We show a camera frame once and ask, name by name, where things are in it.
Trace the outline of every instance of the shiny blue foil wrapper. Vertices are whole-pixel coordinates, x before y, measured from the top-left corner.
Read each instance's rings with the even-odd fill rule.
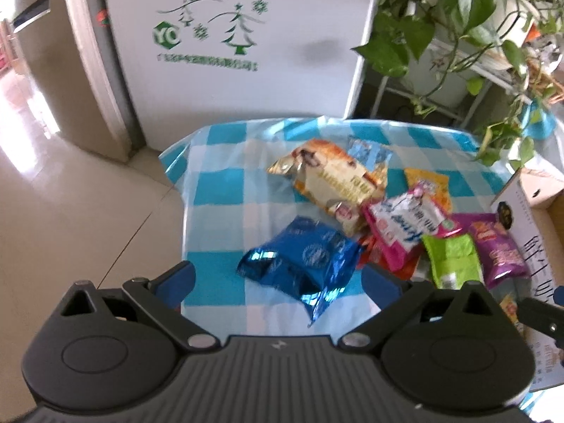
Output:
[[[388,149],[376,141],[365,141],[359,138],[349,137],[347,154],[355,158],[371,172],[374,171],[379,164],[388,165],[394,153],[391,149]]]
[[[313,324],[345,290],[361,252],[343,233],[296,216],[272,240],[247,252],[237,273],[303,302]]]

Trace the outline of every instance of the plastic tablecloth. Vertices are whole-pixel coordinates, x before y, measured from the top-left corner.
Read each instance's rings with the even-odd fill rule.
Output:
[[[183,255],[196,267],[196,285],[182,314],[222,341],[229,335],[324,335],[337,339],[379,308],[355,272],[342,295],[311,326],[301,302],[236,274],[239,260],[296,215],[337,223],[266,168],[311,138],[346,148],[349,135],[378,141],[394,152],[387,195],[407,189],[403,169],[449,176],[455,212],[487,211],[510,173],[473,159],[473,137],[455,129],[392,121],[266,119],[204,127],[161,155],[184,200]]]

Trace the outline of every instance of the metal screw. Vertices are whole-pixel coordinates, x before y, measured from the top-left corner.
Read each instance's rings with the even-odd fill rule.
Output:
[[[214,347],[216,338],[210,334],[195,334],[188,338],[188,345],[197,349],[208,349]]]
[[[362,348],[370,344],[370,337],[362,332],[349,332],[341,337],[343,343],[348,347]]]

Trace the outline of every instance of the purple snack bag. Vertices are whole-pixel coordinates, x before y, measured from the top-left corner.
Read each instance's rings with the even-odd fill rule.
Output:
[[[505,278],[528,276],[527,265],[517,245],[497,221],[495,213],[455,213],[452,218],[474,239],[488,289]]]

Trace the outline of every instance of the tile floor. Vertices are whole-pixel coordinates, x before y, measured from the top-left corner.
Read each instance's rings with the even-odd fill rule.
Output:
[[[0,77],[0,421],[33,406],[20,361],[73,281],[116,287],[181,255],[182,201],[157,153],[117,164],[51,135],[49,118],[24,76]]]

